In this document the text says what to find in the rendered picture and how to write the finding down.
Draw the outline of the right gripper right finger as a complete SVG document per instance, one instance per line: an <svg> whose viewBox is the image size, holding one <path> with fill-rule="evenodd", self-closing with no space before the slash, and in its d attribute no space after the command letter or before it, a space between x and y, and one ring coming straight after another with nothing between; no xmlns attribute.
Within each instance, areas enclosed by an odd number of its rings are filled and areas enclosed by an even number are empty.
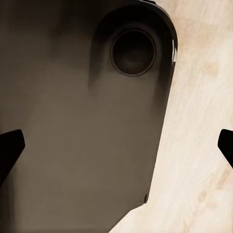
<svg viewBox="0 0 233 233"><path fill-rule="evenodd" d="M217 145L233 168L233 131L222 129Z"/></svg>

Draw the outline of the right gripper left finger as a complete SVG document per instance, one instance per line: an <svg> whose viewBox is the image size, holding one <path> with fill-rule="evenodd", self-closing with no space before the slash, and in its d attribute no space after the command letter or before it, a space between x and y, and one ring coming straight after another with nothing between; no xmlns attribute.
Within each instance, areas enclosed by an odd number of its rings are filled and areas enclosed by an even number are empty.
<svg viewBox="0 0 233 233"><path fill-rule="evenodd" d="M22 130L0 134L0 186L25 148Z"/></svg>

